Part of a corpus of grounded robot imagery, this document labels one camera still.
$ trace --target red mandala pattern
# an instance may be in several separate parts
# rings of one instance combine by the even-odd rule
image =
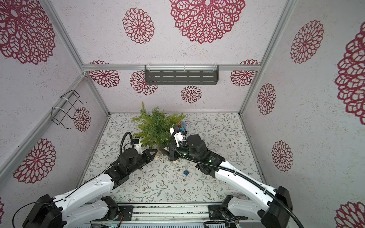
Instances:
[[[3,218],[4,215],[4,204],[1,202],[1,197],[0,197],[0,224],[1,224],[1,219]]]
[[[47,139],[40,139],[13,176],[24,183],[35,183],[48,175],[54,166],[56,151]]]
[[[303,63],[310,59],[320,46],[323,40],[323,24],[313,20],[304,25],[295,35],[290,55],[295,63]]]
[[[86,131],[89,129],[91,123],[89,111],[84,107],[79,107],[73,115],[73,123],[79,131]]]
[[[96,60],[90,64],[108,64],[104,61]],[[119,83],[119,74],[116,70],[90,70],[90,77],[94,82],[104,87],[115,87]]]
[[[257,96],[257,106],[261,114],[269,114],[275,105],[276,95],[273,85],[270,83],[264,84]]]
[[[364,228],[365,205],[361,202],[341,204],[336,210],[336,228]]]
[[[239,20],[244,0],[170,0],[175,26],[190,41],[212,43]]]
[[[275,166],[281,171],[288,171],[293,165],[292,150],[283,141],[277,141],[272,148],[271,157]]]
[[[47,61],[52,56],[55,33],[37,0],[0,1],[0,49],[21,63]]]
[[[253,64],[257,65],[259,62],[257,60],[248,59],[241,62],[240,64]],[[253,70],[234,70],[231,72],[231,81],[237,86],[245,86],[251,84],[253,77],[256,72]]]
[[[158,86],[147,85],[145,81],[145,72],[136,71],[131,75],[130,84],[132,88],[140,94],[149,95],[156,92]]]
[[[188,103],[194,103],[201,98],[201,90],[196,86],[187,86],[181,91],[181,98]]]
[[[337,97],[346,104],[346,112],[358,116],[365,125],[365,22],[355,39],[346,45],[346,53],[337,67]]]
[[[142,9],[129,9],[123,18],[123,28],[127,36],[136,43],[147,43],[154,35],[151,17]]]

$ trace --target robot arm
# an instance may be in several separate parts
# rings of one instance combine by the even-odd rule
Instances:
[[[127,134],[122,139],[121,147]],[[138,139],[133,140],[131,134],[130,137],[133,148],[123,153],[120,150],[118,159],[103,173],[72,191],[53,198],[49,195],[39,198],[25,219],[23,228],[74,228],[95,219],[116,219],[119,208],[110,196],[93,204],[85,203],[120,186],[132,172],[153,161],[157,150],[142,152]]]
[[[122,139],[121,147],[127,134],[128,132]],[[296,218],[291,212],[293,207],[285,188],[280,186],[275,189],[242,173],[222,156],[208,150],[199,135],[186,138],[185,129],[180,127],[173,128],[171,134],[172,143],[161,148],[169,160],[182,158],[196,162],[196,168],[201,172],[229,183],[251,199],[241,200],[227,196],[219,208],[226,219],[246,216],[261,220],[267,228],[285,228],[290,216]],[[49,195],[39,198],[24,221],[23,228],[73,228],[95,219],[115,220],[119,208],[111,197],[103,197],[93,204],[84,204],[120,186],[129,179],[132,172],[142,169],[154,159],[157,150],[142,152],[138,140],[133,140],[131,134],[130,138],[133,148],[120,153],[118,159],[99,176],[73,191],[53,198]]]
[[[241,200],[227,196],[220,207],[220,212],[226,219],[235,216],[246,216],[261,220],[267,228],[285,228],[293,210],[288,190],[280,186],[278,189],[265,185],[244,174],[222,156],[207,149],[199,135],[186,137],[183,127],[171,128],[170,145],[161,147],[169,160],[179,158],[196,162],[196,168],[206,175],[224,181],[234,186],[251,200]]]

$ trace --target green fern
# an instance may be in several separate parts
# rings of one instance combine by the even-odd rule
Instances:
[[[170,128],[175,127],[185,118],[183,113],[165,116],[164,110],[160,111],[158,107],[148,113],[145,104],[142,102],[141,114],[132,118],[132,122],[140,122],[137,127],[141,130],[133,136],[139,138],[140,143],[144,147],[154,148],[154,146],[163,146],[170,143]]]

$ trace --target floral tablecloth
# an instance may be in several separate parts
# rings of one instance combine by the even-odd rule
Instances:
[[[84,181],[102,172],[119,153],[125,132],[138,132],[130,120],[137,114],[112,114],[87,169]],[[209,150],[223,156],[236,168],[261,181],[237,113],[189,113],[184,120],[188,135],[199,134]],[[223,181],[212,178],[187,160],[172,162],[158,154],[129,180],[98,198],[110,195],[116,202],[220,202],[227,195],[247,199]]]

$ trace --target enclosure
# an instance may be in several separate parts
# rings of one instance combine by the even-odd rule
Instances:
[[[0,12],[0,227],[105,170],[142,102],[184,113],[188,135],[288,189],[305,227],[365,227],[365,1],[3,0]],[[159,207],[137,209],[141,222],[249,200],[161,153],[96,200],[107,195]]]

